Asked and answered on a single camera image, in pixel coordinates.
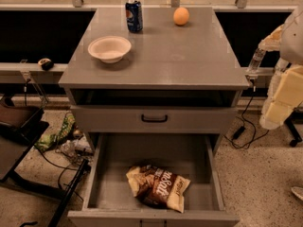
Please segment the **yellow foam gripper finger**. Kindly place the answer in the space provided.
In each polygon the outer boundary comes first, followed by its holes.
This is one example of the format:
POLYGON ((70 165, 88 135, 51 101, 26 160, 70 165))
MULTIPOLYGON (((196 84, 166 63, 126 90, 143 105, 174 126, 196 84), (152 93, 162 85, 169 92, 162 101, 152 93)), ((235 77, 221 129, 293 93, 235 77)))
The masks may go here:
POLYGON ((293 65, 285 72, 276 71, 271 79, 259 124, 266 130, 283 125, 303 102, 303 66, 293 65))

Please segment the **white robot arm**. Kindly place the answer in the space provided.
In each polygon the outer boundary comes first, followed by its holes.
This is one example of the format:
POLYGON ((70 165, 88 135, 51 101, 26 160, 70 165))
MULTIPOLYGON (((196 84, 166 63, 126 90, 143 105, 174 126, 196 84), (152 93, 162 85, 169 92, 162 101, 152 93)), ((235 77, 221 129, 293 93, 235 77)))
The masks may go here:
POLYGON ((303 5, 295 8, 258 48, 278 51, 280 57, 259 120, 264 129, 274 130, 303 102, 303 5))

